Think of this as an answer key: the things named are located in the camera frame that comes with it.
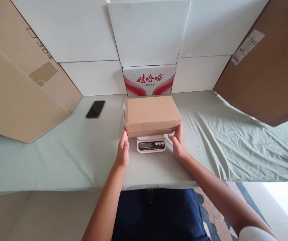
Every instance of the smartphone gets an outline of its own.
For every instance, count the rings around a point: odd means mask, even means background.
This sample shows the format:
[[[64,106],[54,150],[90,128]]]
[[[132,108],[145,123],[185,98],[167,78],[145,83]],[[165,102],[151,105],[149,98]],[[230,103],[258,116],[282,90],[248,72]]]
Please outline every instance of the smartphone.
[[[101,110],[104,107],[105,102],[106,101],[104,100],[96,100],[90,108],[88,114],[86,115],[86,118],[98,118]]]

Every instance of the floor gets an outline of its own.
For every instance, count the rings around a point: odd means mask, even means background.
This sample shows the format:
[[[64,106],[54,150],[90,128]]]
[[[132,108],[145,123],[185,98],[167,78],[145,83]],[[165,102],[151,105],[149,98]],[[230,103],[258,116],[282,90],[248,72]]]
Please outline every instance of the floor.
[[[288,241],[288,182],[243,182],[254,203],[281,241]]]
[[[280,240],[288,241],[288,182],[243,185]],[[99,195],[84,191],[1,195],[0,240],[81,240]],[[226,240],[221,230],[218,234]]]

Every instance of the kitchen scale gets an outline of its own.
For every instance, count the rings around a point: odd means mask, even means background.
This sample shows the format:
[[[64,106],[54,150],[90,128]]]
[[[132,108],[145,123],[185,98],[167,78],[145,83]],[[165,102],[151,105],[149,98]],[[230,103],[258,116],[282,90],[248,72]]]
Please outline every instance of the kitchen scale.
[[[139,153],[163,152],[166,150],[165,136],[137,137],[137,150]]]

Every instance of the hand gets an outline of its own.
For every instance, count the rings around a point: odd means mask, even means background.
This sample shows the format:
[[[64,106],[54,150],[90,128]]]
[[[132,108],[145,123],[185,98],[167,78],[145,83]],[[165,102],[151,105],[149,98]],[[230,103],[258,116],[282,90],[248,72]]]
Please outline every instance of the hand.
[[[120,141],[118,143],[117,148],[117,156],[114,166],[124,167],[126,168],[129,164],[129,143],[128,143],[128,136],[127,131],[123,130],[123,134],[121,135]]]
[[[181,161],[183,158],[189,156],[189,153],[184,146],[182,122],[176,128],[174,135],[168,134],[168,138],[173,142],[173,151],[177,159]]]

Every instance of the light green bed sheet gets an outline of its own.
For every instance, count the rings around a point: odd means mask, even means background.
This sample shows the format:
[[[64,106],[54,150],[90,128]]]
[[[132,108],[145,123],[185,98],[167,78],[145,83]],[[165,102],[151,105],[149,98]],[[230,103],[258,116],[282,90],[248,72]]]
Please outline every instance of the light green bed sheet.
[[[214,91],[172,94],[183,117],[187,150],[224,181],[288,181],[288,122],[272,128],[236,110]],[[102,188],[117,153],[126,95],[83,97],[75,111],[31,144],[0,137],[0,194]],[[95,100],[106,104],[86,119]],[[130,142],[123,189],[195,187],[167,150],[140,154]]]

